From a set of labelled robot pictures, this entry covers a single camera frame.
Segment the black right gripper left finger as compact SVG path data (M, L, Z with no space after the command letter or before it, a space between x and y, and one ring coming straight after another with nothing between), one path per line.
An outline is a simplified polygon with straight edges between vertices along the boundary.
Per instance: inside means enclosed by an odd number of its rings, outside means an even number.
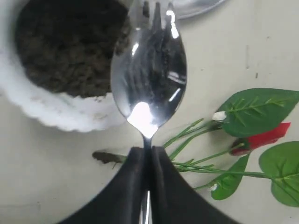
M108 185L61 224L138 224L147 183L149 150L131 148Z

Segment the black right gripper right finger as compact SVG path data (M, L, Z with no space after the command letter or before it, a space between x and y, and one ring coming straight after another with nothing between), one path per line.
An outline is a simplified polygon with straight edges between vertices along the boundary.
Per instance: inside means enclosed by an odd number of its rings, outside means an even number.
M235 224L184 180L162 147L150 151L150 200L154 224Z

